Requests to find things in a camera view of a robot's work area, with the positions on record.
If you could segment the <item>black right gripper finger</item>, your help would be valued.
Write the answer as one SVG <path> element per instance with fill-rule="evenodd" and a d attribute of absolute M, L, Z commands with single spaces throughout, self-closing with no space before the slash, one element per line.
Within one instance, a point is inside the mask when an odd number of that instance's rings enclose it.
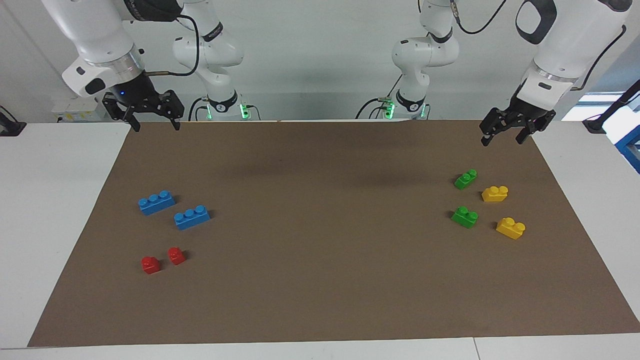
<path fill-rule="evenodd" d="M 158 114 L 169 119 L 173 129 L 178 132 L 181 128 L 180 120 L 185 113 L 185 106 L 173 89 L 168 89 L 158 97 Z"/>
<path fill-rule="evenodd" d="M 129 105 L 126 109 L 122 109 L 119 101 L 112 92 L 105 92 L 102 98 L 102 104 L 112 120 L 127 123 L 134 132 L 140 131 L 141 125 L 135 117 L 135 108 L 132 105 Z"/>

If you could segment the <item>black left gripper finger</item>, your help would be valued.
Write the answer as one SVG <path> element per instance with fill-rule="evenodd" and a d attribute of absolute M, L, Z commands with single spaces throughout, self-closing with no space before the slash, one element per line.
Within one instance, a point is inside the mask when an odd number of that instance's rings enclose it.
<path fill-rule="evenodd" d="M 517 113 L 514 111 L 508 111 L 507 109 L 502 111 L 497 107 L 491 108 L 478 126 L 482 132 L 482 145 L 484 147 L 489 146 L 498 133 L 510 129 L 516 120 Z"/>
<path fill-rule="evenodd" d="M 535 132 L 544 132 L 548 126 L 548 120 L 532 120 L 526 123 L 526 126 L 516 135 L 515 141 L 522 145 L 528 137 Z"/>

